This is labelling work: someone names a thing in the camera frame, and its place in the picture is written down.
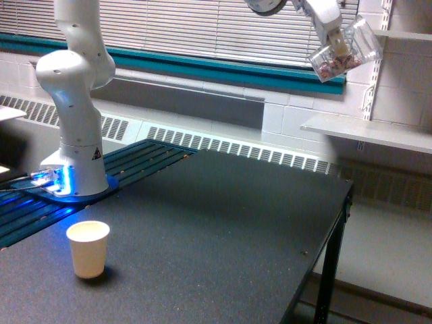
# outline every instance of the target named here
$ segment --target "wall shelf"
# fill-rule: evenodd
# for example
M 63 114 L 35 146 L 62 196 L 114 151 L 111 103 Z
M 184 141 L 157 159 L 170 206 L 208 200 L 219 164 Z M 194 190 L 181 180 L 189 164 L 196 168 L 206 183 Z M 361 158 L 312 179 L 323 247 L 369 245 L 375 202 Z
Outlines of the wall shelf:
M 319 114 L 301 125 L 302 130 L 432 154 L 432 133 L 418 128 Z
M 432 34 L 420 34 L 416 32 L 398 32 L 396 30 L 374 30 L 377 36 L 389 38 L 406 39 L 411 41 L 430 41 L 432 42 Z
M 0 122 L 13 118 L 24 117 L 25 115 L 26 113 L 18 109 L 0 106 Z

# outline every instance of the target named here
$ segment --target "window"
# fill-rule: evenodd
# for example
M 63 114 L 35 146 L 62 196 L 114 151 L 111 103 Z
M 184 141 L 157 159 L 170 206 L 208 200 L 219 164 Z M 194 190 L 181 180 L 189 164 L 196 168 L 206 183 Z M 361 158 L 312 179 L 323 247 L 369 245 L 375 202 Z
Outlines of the window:
M 2 0 L 0 32 L 64 40 L 53 0 Z M 318 46 L 311 22 L 288 4 L 260 17 L 243 0 L 100 0 L 101 28 L 112 47 L 213 59 L 308 67 Z M 339 1 L 344 25 L 358 0 Z

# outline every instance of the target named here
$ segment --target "white paper cup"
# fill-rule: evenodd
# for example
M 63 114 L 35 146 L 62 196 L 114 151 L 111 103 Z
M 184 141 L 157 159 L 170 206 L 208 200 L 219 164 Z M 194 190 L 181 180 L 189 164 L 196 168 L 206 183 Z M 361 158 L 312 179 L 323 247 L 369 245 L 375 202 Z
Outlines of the white paper cup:
M 107 256 L 109 226 L 101 221 L 82 221 L 66 231 L 75 274 L 90 279 L 102 274 Z

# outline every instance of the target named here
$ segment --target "window sill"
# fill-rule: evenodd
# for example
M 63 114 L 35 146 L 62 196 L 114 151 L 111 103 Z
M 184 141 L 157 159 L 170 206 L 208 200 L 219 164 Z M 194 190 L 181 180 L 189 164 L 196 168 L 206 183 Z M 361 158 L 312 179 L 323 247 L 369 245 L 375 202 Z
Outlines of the window sill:
M 22 53 L 46 54 L 66 49 L 65 42 L 29 36 L 0 34 L 0 49 Z M 177 74 L 213 82 L 234 82 L 258 88 L 300 90 L 341 95 L 345 76 L 322 84 L 312 71 L 221 61 L 133 49 L 107 47 L 115 63 L 123 68 L 144 69 L 154 73 Z

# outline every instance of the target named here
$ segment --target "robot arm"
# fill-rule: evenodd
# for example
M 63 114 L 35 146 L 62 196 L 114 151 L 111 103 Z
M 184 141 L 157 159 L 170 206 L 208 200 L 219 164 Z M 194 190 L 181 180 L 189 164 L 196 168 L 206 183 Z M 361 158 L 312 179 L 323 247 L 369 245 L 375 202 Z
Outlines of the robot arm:
M 244 0 L 260 16 L 271 16 L 281 10 L 287 0 Z M 337 55 L 348 49 L 340 31 L 342 15 L 336 0 L 292 0 L 297 11 L 310 17 L 323 46 L 331 45 Z
M 111 81 L 115 64 L 101 36 L 99 0 L 55 0 L 54 8 L 68 50 L 42 57 L 36 76 L 57 108 L 60 148 L 40 166 L 62 170 L 61 181 L 46 191 L 58 197 L 91 196 L 106 190 L 108 183 L 101 113 L 92 104 L 90 90 Z

